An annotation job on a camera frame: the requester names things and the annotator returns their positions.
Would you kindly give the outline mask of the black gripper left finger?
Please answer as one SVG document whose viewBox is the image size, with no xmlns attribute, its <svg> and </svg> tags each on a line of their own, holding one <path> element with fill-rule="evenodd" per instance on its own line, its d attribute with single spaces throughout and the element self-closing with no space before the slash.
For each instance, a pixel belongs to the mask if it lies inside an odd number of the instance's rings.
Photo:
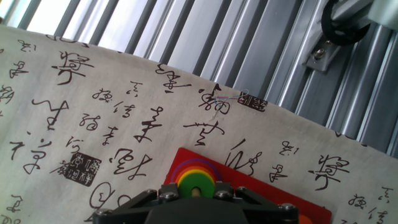
<svg viewBox="0 0 398 224">
<path fill-rule="evenodd" d="M 96 210 L 92 222 L 94 224 L 145 223 L 153 208 L 179 198 L 176 183 L 164 184 L 159 190 L 149 189 L 141 192 L 114 210 L 105 208 Z"/>
</svg>

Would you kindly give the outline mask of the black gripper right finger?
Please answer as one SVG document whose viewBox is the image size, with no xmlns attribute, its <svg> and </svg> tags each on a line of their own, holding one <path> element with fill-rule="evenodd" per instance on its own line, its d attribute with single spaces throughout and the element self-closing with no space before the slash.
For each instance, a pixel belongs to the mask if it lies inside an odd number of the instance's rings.
<svg viewBox="0 0 398 224">
<path fill-rule="evenodd" d="M 234 189 L 230 183 L 216 182 L 213 198 L 237 205 L 248 223 L 299 224 L 299 209 L 295 205 L 276 204 L 247 187 Z"/>
</svg>

